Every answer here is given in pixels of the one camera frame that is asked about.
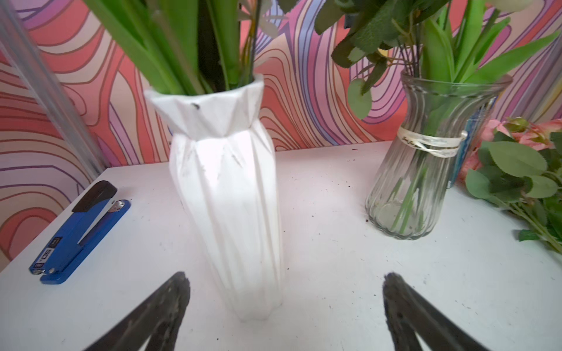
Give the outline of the clear ribbed glass vase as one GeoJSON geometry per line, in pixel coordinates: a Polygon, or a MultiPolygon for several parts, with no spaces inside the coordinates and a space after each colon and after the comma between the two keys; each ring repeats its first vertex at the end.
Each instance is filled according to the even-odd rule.
{"type": "Polygon", "coordinates": [[[448,83],[401,77],[408,111],[367,196],[370,222],[399,240],[417,240],[436,226],[465,126],[512,83],[448,83]]]}

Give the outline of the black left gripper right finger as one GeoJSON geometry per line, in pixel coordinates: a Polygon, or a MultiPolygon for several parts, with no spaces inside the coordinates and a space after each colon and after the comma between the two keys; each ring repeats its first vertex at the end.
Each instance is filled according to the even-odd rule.
{"type": "Polygon", "coordinates": [[[396,350],[486,350],[428,300],[401,275],[388,273],[383,282],[386,323],[396,350]]]}

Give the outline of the white ribbed ceramic vase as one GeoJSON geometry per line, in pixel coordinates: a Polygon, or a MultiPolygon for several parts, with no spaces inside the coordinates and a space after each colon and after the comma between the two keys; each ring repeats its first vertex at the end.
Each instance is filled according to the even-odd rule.
{"type": "Polygon", "coordinates": [[[184,96],[144,92],[173,137],[169,170],[221,293],[241,320],[282,304],[275,148],[260,121],[261,75],[241,88],[184,96]]]}

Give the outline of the pink rose stem glass vase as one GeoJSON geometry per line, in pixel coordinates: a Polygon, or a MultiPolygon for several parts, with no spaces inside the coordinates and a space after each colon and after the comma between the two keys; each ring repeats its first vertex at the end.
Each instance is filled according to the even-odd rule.
{"type": "Polygon", "coordinates": [[[518,241],[561,252],[561,120],[484,124],[459,172],[468,193],[526,222],[518,241]]]}

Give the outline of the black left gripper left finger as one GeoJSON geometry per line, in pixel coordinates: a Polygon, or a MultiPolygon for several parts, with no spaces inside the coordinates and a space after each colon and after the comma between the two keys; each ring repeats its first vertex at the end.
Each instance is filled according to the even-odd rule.
{"type": "Polygon", "coordinates": [[[190,281],[176,272],[88,350],[174,350],[187,306],[190,281]]]}

